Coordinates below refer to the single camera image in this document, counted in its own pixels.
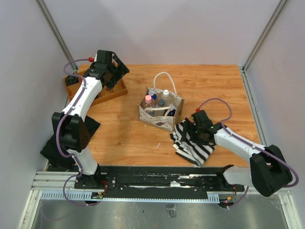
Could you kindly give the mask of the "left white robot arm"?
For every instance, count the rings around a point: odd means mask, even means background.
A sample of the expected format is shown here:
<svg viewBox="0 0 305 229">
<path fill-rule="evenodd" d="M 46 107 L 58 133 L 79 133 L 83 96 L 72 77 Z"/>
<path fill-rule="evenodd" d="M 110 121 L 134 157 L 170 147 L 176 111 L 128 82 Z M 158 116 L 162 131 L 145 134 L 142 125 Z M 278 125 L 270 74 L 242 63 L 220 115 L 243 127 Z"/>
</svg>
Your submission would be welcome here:
<svg viewBox="0 0 305 229">
<path fill-rule="evenodd" d="M 60 155 L 77 164 L 77 180 L 82 187 L 96 189 L 102 184 L 102 177 L 100 166 L 88 147 L 90 134 L 85 118 L 102 89 L 113 89 L 130 70 L 113 51 L 98 50 L 95 57 L 89 57 L 87 61 L 91 65 L 83 75 L 65 72 L 68 76 L 78 77 L 81 85 L 70 103 L 62 112 L 55 112 L 51 119 Z"/>
</svg>

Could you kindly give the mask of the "blue cap orange bottle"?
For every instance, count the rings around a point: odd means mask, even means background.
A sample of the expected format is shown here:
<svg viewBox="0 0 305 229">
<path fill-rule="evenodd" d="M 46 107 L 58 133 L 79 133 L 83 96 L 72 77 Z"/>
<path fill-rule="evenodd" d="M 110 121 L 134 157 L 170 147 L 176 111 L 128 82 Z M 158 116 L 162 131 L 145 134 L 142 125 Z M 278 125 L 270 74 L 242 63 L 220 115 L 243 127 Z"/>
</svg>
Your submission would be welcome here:
<svg viewBox="0 0 305 229">
<path fill-rule="evenodd" d="M 150 89 L 148 91 L 148 95 L 150 95 L 152 97 L 153 100 L 156 100 L 157 99 L 157 94 L 156 94 L 156 91 L 154 89 Z"/>
</svg>

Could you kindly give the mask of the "pink cap clear bottle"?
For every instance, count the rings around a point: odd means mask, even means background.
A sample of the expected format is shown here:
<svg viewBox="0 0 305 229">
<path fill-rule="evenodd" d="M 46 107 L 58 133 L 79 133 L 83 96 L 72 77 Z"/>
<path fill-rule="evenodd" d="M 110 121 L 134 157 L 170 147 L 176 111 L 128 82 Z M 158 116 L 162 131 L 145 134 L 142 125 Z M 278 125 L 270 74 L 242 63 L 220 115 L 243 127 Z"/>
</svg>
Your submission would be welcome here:
<svg viewBox="0 0 305 229">
<path fill-rule="evenodd" d="M 146 95 L 142 101 L 142 108 L 147 114 L 154 116 L 154 110 L 149 110 L 149 108 L 155 108 L 155 100 L 150 95 Z"/>
</svg>

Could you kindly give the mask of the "wooden compartment tray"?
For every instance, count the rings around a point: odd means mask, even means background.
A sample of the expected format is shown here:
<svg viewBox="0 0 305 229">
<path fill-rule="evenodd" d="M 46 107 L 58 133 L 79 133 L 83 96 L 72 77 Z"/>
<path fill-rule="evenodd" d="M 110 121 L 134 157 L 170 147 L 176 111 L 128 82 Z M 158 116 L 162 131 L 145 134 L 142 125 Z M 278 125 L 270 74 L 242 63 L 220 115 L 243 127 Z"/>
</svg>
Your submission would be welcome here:
<svg viewBox="0 0 305 229">
<path fill-rule="evenodd" d="M 75 99 L 80 97 L 82 100 L 85 99 L 85 94 L 81 94 L 81 90 L 85 86 L 87 89 L 89 89 L 92 84 L 97 80 L 95 77 L 93 77 L 93 62 L 91 65 L 88 67 L 86 70 L 80 70 L 77 73 L 69 73 L 66 71 L 66 68 L 70 65 L 71 63 L 67 63 L 64 65 L 64 72 L 65 74 L 71 75 L 71 76 L 76 76 L 79 78 L 79 82 L 77 84 L 71 85 L 71 86 L 66 86 L 66 91 L 68 94 L 68 99 L 70 104 L 72 104 Z M 122 78 L 118 79 L 117 83 L 102 83 L 101 80 L 98 80 L 101 84 L 102 87 L 98 88 L 97 92 L 94 93 L 94 99 L 93 102 L 90 104 L 90 106 L 94 106 L 97 104 L 101 104 L 103 102 L 109 101 L 111 99 L 120 97 L 122 95 L 125 95 L 128 93 L 127 87 L 125 83 L 123 82 Z"/>
</svg>

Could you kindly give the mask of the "black white striped cloth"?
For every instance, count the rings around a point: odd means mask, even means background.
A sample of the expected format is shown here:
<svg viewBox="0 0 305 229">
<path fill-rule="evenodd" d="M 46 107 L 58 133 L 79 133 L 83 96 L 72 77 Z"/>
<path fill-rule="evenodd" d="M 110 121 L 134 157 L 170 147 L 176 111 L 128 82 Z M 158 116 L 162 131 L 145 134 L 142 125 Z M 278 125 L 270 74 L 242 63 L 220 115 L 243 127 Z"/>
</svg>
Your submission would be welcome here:
<svg viewBox="0 0 305 229">
<path fill-rule="evenodd" d="M 209 156 L 214 152 L 213 145 L 198 145 L 191 141 L 190 130 L 188 129 L 193 122 L 185 118 L 179 124 L 175 125 L 175 130 L 170 133 L 170 138 L 173 140 L 173 147 L 176 154 L 183 159 L 192 163 L 196 167 L 202 167 Z"/>
</svg>

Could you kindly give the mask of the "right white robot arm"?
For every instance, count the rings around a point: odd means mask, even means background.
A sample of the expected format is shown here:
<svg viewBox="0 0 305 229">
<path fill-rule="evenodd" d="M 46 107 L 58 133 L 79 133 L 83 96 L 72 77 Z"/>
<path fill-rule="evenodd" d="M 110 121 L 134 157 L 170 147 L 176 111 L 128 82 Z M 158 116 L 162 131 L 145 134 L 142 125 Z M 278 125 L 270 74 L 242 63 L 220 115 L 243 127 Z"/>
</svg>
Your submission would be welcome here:
<svg viewBox="0 0 305 229">
<path fill-rule="evenodd" d="M 293 180 L 281 150 L 264 146 L 236 134 L 223 123 L 212 123 L 204 110 L 192 114 L 191 140 L 199 145 L 222 146 L 244 159 L 249 166 L 227 165 L 219 170 L 216 186 L 226 191 L 232 185 L 254 187 L 269 197 Z"/>
</svg>

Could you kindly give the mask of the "white cap clear bottle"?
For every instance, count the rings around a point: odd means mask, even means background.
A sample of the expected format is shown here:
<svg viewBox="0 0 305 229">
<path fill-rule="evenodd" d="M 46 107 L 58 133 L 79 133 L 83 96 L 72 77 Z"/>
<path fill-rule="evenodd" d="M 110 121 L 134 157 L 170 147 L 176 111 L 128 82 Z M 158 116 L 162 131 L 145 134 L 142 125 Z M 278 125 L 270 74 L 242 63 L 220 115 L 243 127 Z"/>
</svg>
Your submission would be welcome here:
<svg viewBox="0 0 305 229">
<path fill-rule="evenodd" d="M 160 99 L 163 99 L 166 102 L 170 102 L 172 99 L 172 95 L 170 94 L 170 91 L 165 89 L 160 93 Z"/>
</svg>

